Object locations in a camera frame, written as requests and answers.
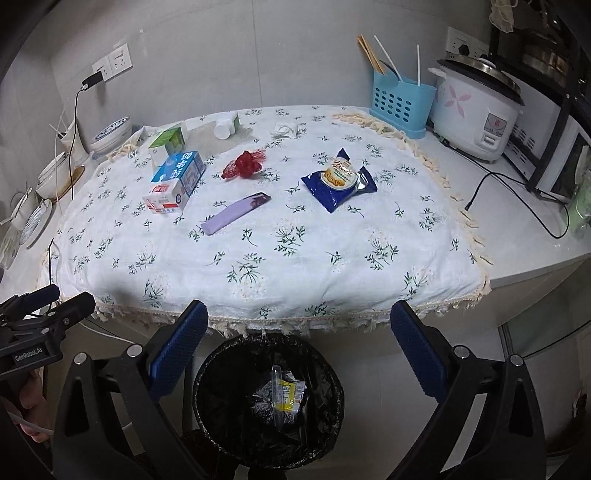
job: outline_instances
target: trash can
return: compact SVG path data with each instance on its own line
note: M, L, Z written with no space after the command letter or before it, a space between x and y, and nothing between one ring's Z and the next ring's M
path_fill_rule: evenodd
M274 365L306 388L295 419L278 430L257 413L257 393ZM204 436L239 463L292 469L329 453L345 414L345 394L332 367L307 342L282 334L228 340L199 369L193 410Z

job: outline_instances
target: green box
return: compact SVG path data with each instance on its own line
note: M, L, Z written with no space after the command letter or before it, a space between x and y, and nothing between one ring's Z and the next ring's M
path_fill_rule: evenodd
M152 163L156 166L162 165L169 156L182 152L184 146L183 132L180 127L165 130L150 145Z

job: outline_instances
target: wall socket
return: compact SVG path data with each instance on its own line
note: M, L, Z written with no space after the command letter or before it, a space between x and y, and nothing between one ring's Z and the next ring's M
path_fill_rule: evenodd
M448 27L446 51L459 55L480 58L481 55L488 55L488 45L467 33Z
M127 43L107 55L113 69L113 75L120 74L132 67Z
M92 66L93 72L101 72L103 74L103 81L106 82L110 78L113 78L113 70L111 69L111 63L109 57L104 56Z
M121 72L130 69L132 66L129 48L126 43L94 63L92 65L92 71L101 71L103 80L106 82Z

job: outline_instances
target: white bottle cap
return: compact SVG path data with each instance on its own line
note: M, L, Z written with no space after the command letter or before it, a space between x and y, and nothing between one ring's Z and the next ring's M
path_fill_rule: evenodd
M216 136L216 138L220 140L225 140L229 138L230 135L232 135L232 131L230 130L230 126L226 122L221 122L213 128L213 134Z

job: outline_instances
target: blue snack bag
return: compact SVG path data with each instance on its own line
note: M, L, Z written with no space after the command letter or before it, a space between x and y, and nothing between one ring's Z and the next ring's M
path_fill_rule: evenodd
M330 213L353 195L378 191L378 186L367 169L361 167L356 172L349 163L347 152L342 148L326 170L315 171L301 179L316 200Z

